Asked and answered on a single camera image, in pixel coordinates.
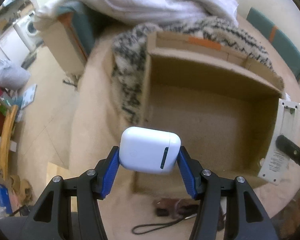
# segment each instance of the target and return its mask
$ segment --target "black cord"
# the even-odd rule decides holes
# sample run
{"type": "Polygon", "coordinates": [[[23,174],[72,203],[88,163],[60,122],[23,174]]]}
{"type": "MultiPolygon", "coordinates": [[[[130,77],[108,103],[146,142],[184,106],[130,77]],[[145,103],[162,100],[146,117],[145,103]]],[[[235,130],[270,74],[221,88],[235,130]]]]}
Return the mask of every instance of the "black cord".
{"type": "Polygon", "coordinates": [[[138,226],[135,226],[134,228],[131,229],[131,232],[135,235],[143,235],[143,234],[146,234],[146,233],[150,233],[150,232],[153,232],[153,231],[156,231],[156,230],[159,230],[159,229],[162,229],[162,228],[167,228],[167,227],[171,227],[179,222],[181,222],[182,220],[184,220],[186,217],[183,217],[183,218],[180,218],[180,219],[177,219],[177,220],[174,220],[174,221],[171,221],[171,222],[168,222],[168,223],[158,223],[158,224],[143,224],[143,225],[138,225],[138,226]],[[148,230],[148,231],[144,231],[144,232],[136,232],[136,229],[138,228],[143,228],[143,227],[155,227],[155,226],[159,226],[157,228],[153,228],[151,230],[148,230]]]}

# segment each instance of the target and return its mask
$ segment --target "white cloth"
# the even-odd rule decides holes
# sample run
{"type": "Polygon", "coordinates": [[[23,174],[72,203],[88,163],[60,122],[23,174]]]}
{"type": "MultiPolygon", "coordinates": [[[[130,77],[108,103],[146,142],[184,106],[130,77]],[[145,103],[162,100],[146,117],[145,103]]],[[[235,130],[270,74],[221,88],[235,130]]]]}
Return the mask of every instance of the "white cloth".
{"type": "MultiPolygon", "coordinates": [[[[35,27],[44,30],[57,17],[57,9],[68,0],[50,0],[36,13],[35,27]]],[[[90,8],[129,25],[144,22],[164,24],[178,20],[200,20],[206,12],[237,25],[236,0],[80,0],[90,8]]]]}

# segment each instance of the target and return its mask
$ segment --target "silver screw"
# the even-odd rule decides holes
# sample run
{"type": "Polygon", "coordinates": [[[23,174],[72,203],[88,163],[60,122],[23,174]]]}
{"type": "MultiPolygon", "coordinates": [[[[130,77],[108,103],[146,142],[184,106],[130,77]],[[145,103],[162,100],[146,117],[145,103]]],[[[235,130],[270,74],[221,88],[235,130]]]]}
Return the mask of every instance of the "silver screw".
{"type": "Polygon", "coordinates": [[[87,175],[88,176],[92,176],[94,174],[96,174],[96,171],[94,169],[87,170],[87,175]]]}
{"type": "Polygon", "coordinates": [[[202,174],[203,174],[203,175],[206,175],[206,176],[210,176],[210,175],[211,175],[211,171],[205,169],[205,170],[202,171],[202,174]]]}
{"type": "Polygon", "coordinates": [[[239,177],[237,177],[237,181],[240,183],[244,183],[246,180],[244,177],[239,176],[239,177]]]}
{"type": "Polygon", "coordinates": [[[59,182],[60,180],[61,180],[60,176],[54,176],[52,179],[53,182],[59,182]]]}

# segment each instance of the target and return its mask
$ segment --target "black and white fabric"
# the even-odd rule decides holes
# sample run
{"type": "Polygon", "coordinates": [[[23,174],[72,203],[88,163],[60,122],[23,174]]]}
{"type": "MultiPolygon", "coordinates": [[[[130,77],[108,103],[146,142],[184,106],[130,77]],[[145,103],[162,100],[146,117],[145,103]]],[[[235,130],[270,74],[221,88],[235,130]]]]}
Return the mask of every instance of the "black and white fabric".
{"type": "Polygon", "coordinates": [[[169,25],[139,24],[114,38],[114,83],[119,84],[120,104],[125,118],[133,125],[140,121],[140,99],[146,62],[147,35],[155,31],[172,31],[205,38],[231,47],[254,58],[272,70],[265,48],[245,30],[231,22],[211,16],[196,22],[169,25]]]}

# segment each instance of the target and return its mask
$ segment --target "orange tape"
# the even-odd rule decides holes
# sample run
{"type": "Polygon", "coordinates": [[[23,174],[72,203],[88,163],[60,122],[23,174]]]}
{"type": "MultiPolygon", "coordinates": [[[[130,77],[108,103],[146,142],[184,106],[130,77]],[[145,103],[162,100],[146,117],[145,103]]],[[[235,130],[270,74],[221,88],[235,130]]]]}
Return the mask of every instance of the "orange tape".
{"type": "Polygon", "coordinates": [[[191,44],[196,44],[211,49],[221,50],[221,45],[219,43],[214,41],[209,41],[207,39],[189,37],[188,42],[191,44]]]}
{"type": "Polygon", "coordinates": [[[271,30],[271,33],[270,33],[270,36],[269,36],[269,42],[272,43],[273,39],[274,39],[274,36],[275,36],[275,32],[276,30],[278,29],[277,26],[273,26],[272,27],[272,30],[271,30]]]}

